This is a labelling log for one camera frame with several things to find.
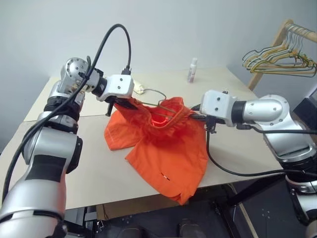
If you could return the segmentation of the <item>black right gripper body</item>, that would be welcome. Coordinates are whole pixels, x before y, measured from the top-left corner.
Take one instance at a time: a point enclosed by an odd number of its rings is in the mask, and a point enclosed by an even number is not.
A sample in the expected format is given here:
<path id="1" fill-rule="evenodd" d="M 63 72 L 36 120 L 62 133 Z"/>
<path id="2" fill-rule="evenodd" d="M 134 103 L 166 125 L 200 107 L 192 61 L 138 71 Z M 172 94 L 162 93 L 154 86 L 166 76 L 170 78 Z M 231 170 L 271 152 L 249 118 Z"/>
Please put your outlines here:
<path id="1" fill-rule="evenodd" d="M 216 125 L 224 124 L 223 119 L 219 119 L 213 116 L 204 116 L 205 128 L 208 133 L 216 133 Z"/>

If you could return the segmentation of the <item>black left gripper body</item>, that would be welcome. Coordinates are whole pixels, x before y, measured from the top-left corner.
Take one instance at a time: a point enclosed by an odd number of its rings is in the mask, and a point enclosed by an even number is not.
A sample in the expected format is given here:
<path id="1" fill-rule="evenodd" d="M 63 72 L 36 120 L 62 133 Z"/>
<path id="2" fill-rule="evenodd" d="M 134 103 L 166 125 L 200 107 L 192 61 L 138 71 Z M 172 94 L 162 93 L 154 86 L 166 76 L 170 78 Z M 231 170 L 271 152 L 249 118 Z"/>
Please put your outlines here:
<path id="1" fill-rule="evenodd" d="M 118 103 L 118 98 L 117 96 L 109 96 L 106 98 L 106 102 L 108 103 L 108 108 L 107 108 L 107 113 L 106 116 L 110 117 L 112 113 L 113 106 L 115 103 Z"/>

